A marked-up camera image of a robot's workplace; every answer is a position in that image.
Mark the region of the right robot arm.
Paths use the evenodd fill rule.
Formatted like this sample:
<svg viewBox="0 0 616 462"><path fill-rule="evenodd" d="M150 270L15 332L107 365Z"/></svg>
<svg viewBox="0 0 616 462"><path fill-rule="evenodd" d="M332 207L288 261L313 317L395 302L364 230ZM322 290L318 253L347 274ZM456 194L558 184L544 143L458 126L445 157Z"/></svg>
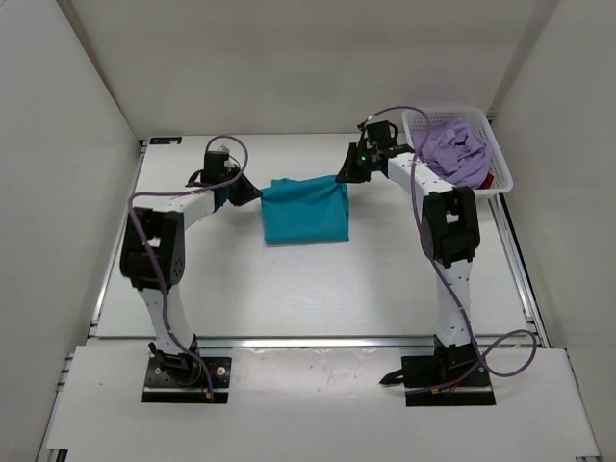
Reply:
<svg viewBox="0 0 616 462"><path fill-rule="evenodd" d="M363 122L358 130L359 140L348 146L335 181L367 183L379 171L409 194L422 251L437 277L437 346L470 346L470 273L480 244L473 190L454 187L434 173L414 147L398 142L393 123Z"/></svg>

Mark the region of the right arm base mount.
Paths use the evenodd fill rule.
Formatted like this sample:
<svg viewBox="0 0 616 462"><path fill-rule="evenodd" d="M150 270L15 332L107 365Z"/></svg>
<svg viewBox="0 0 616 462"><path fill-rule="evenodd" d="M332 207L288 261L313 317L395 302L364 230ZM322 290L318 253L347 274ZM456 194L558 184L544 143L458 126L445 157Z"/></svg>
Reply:
<svg viewBox="0 0 616 462"><path fill-rule="evenodd" d="M490 375L471 344L437 345L431 355L401 357L401 368L385 374L381 386L404 386L407 407L492 406Z"/></svg>

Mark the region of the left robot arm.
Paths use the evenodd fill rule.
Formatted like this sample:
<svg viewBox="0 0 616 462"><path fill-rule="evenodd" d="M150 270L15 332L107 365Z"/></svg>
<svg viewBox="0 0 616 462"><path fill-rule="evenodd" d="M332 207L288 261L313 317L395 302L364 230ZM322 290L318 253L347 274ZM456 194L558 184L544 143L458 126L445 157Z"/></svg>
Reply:
<svg viewBox="0 0 616 462"><path fill-rule="evenodd" d="M146 305L155 331L152 353L170 358L168 373L181 385L193 384L202 372L179 291L187 267L186 231L227 203L242 207L261 197L244 169L223 145L205 151L202 169L184 190L129 198L120 272Z"/></svg>

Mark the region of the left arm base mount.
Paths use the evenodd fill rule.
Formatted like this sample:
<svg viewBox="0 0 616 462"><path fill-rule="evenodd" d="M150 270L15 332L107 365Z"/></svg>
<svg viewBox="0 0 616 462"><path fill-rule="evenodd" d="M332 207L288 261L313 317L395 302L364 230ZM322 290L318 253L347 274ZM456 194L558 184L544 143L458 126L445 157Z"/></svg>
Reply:
<svg viewBox="0 0 616 462"><path fill-rule="evenodd" d="M143 381L144 403L226 404L232 372L232 358L202 356L210 375L185 353L171 355L148 344L150 357Z"/></svg>

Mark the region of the teal t-shirt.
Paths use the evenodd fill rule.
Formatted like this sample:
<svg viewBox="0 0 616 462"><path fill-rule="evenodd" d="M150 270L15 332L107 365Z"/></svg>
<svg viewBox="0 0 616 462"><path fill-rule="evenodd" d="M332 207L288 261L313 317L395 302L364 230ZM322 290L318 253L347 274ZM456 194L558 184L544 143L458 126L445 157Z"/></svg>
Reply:
<svg viewBox="0 0 616 462"><path fill-rule="evenodd" d="M349 240L347 185L333 175L274 179L262 190L264 240L270 245Z"/></svg>

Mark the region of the purple t-shirt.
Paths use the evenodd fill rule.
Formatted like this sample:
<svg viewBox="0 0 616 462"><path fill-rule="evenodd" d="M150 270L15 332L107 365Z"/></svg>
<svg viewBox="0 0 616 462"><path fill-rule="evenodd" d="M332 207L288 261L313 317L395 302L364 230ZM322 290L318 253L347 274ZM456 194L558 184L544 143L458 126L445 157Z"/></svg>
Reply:
<svg viewBox="0 0 616 462"><path fill-rule="evenodd" d="M476 190L488 180L493 154L492 145L457 117L431 126L422 159L453 186Z"/></svg>

